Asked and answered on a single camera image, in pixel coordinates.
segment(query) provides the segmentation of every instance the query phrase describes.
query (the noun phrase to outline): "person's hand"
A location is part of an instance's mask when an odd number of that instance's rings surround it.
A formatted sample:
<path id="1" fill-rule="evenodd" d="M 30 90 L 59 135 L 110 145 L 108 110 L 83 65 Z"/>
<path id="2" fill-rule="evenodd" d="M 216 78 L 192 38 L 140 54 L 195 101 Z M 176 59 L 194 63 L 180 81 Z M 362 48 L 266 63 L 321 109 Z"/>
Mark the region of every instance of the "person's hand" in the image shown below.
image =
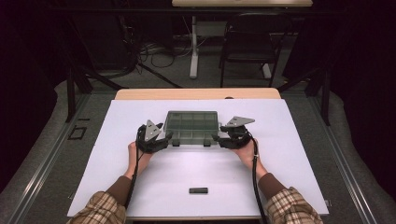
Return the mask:
<path id="1" fill-rule="evenodd" d="M 136 167 L 136 151 L 137 148 L 135 142 L 129 144 L 128 146 L 129 163 L 128 163 L 128 169 L 124 175 L 130 179 L 132 179 L 132 175 L 134 174 L 134 168 Z M 138 157 L 140 158 L 140 160 L 137 169 L 137 175 L 140 175 L 143 172 L 143 170 L 149 165 L 149 160 L 153 155 L 154 154 L 143 153 L 141 150 L 139 150 Z"/>
<path id="2" fill-rule="evenodd" d="M 230 149 L 233 151 L 236 155 L 238 155 L 239 159 L 241 160 L 242 163 L 245 164 L 245 166 L 249 170 L 253 170 L 253 158 L 254 158 L 254 143 L 253 140 L 250 140 L 247 145 L 244 147 L 241 147 L 239 149 Z M 256 167 L 256 176 L 258 179 L 266 175 L 268 172 L 265 169 L 265 167 L 262 165 L 262 161 L 260 160 L 260 157 L 257 158 L 257 167 Z"/>

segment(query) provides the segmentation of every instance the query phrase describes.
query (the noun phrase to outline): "transparent plastic box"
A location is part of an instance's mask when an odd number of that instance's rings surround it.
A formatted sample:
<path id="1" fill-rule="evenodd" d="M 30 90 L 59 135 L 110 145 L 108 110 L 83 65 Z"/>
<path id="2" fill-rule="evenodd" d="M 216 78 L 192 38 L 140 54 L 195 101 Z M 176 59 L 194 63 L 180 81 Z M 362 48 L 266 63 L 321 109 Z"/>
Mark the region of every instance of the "transparent plastic box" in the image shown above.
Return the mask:
<path id="1" fill-rule="evenodd" d="M 215 145 L 212 134 L 219 131 L 217 111 L 169 111 L 163 129 L 166 134 L 173 133 L 169 144 L 180 145 Z"/>

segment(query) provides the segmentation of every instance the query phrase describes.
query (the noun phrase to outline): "person's arm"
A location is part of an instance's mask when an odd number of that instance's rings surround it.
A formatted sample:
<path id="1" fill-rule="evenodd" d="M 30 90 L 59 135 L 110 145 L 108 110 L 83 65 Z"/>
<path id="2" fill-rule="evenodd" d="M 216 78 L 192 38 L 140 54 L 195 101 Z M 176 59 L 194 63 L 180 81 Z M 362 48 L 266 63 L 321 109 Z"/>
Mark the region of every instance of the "person's arm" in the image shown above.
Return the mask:
<path id="1" fill-rule="evenodd" d="M 253 140 L 244 147 L 231 150 L 249 170 L 253 169 Z M 297 189 L 287 189 L 273 174 L 268 173 L 260 157 L 257 159 L 256 176 L 259 189 L 267 199 L 265 209 L 272 223 L 323 223 L 315 209 Z"/>
<path id="2" fill-rule="evenodd" d="M 134 168 L 136 166 L 136 145 L 132 142 L 128 146 L 129 163 L 124 175 L 106 191 L 98 191 L 92 195 L 84 209 L 79 211 L 67 223 L 124 223 L 125 202 L 131 187 Z M 137 175 L 148 166 L 153 154 L 143 154 L 139 150 L 139 165 Z"/>
<path id="3" fill-rule="evenodd" d="M 129 188 L 131 187 L 132 176 L 134 174 L 134 168 L 136 166 L 136 144 L 132 142 L 128 146 L 129 151 L 129 164 L 128 169 L 125 174 L 120 176 L 119 179 L 106 191 L 111 196 L 113 196 L 117 203 L 120 205 L 125 205 L 127 200 Z M 139 166 L 137 169 L 137 175 L 140 175 L 143 170 L 149 165 L 149 160 L 151 159 L 153 154 L 143 154 L 143 152 L 139 150 Z"/>

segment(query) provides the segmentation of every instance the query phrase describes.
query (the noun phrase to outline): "metal bracket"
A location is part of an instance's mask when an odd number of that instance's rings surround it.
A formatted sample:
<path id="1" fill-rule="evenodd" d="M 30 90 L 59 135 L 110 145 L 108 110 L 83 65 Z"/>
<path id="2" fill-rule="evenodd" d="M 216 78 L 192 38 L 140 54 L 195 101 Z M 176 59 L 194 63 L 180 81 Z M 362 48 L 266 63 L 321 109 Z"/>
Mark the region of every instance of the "metal bracket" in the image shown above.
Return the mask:
<path id="1" fill-rule="evenodd" d="M 157 127 L 151 120 L 148 119 L 146 134 L 145 134 L 145 141 L 148 142 L 152 138 L 158 136 L 161 133 L 160 128 Z"/>
<path id="2" fill-rule="evenodd" d="M 228 121 L 228 123 L 224 127 L 235 128 L 245 124 L 252 123 L 254 121 L 255 121 L 254 119 L 247 119 L 247 118 L 234 116 L 230 121 Z"/>

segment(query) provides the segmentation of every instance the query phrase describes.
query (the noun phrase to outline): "wire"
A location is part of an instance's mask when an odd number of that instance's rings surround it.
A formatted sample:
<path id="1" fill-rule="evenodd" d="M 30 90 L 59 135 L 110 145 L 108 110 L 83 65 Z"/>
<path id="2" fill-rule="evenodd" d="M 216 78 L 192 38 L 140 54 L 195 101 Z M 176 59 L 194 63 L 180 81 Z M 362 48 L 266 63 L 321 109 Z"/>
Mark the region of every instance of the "wire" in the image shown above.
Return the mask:
<path id="1" fill-rule="evenodd" d="M 187 28 L 187 30 L 189 31 L 189 35 L 191 34 L 191 31 L 190 31 L 190 28 L 189 28 L 189 25 L 187 25 L 187 23 L 186 23 L 186 19 L 183 17 L 183 21 L 184 21 L 184 24 L 186 25 L 186 28 Z"/>
<path id="2" fill-rule="evenodd" d="M 156 77 L 162 79 L 163 81 L 171 84 L 172 86 L 174 86 L 175 88 L 182 88 L 181 86 L 177 85 L 176 83 L 172 82 L 171 80 L 169 80 L 168 78 L 164 77 L 163 75 L 161 75 L 160 73 L 152 70 L 151 68 L 143 65 L 142 63 L 138 63 L 138 65 L 146 70 L 148 70 L 151 74 L 155 75 Z"/>
<path id="3" fill-rule="evenodd" d="M 149 48 L 151 47 L 149 45 L 155 46 L 155 44 L 142 44 L 142 48 L 144 48 L 144 49 L 141 49 L 140 53 L 137 56 L 138 58 L 140 58 L 141 62 L 145 62 L 149 57 L 149 50 L 150 50 Z M 142 55 L 146 55 L 146 58 L 144 60 L 142 59 Z"/>
<path id="4" fill-rule="evenodd" d="M 169 66 L 171 66 L 171 65 L 174 63 L 174 61 L 175 61 L 175 54 L 174 54 L 173 52 L 169 52 L 169 56 L 172 57 L 172 61 L 171 61 L 169 64 L 166 64 L 166 65 L 156 65 L 156 64 L 154 63 L 154 55 L 156 55 L 156 54 L 152 54 L 152 55 L 151 55 L 150 62 L 151 62 L 151 64 L 152 64 L 154 67 L 157 67 L 157 68 L 169 67 Z"/>
<path id="5" fill-rule="evenodd" d="M 128 208 L 129 202 L 131 201 L 131 197 L 132 197 L 132 193 L 134 192 L 134 184 L 136 183 L 136 178 L 137 178 L 137 171 L 139 169 L 139 160 L 140 158 L 142 158 L 143 154 L 139 157 L 139 146 L 138 146 L 138 141 L 139 141 L 139 135 L 141 134 L 141 132 L 143 131 L 143 126 L 140 127 L 137 130 L 137 134 L 136 134 L 136 165 L 134 166 L 134 174 L 132 175 L 132 181 L 131 181 L 131 187 L 129 187 L 129 191 L 128 191 L 128 196 L 126 198 L 126 202 L 125 202 L 125 208 Z"/>
<path id="6" fill-rule="evenodd" d="M 265 218 L 264 209 L 262 209 L 262 200 L 260 199 L 259 190 L 257 188 L 256 168 L 257 168 L 257 158 L 259 157 L 259 149 L 257 147 L 256 141 L 253 138 L 253 135 L 251 135 L 251 133 L 248 134 L 250 135 L 250 138 L 253 141 L 253 145 L 254 145 L 254 157 L 253 157 L 253 169 L 252 169 L 254 194 L 256 195 L 257 205 L 259 206 L 260 214 L 262 216 L 262 223 L 267 224 L 267 219 Z"/>

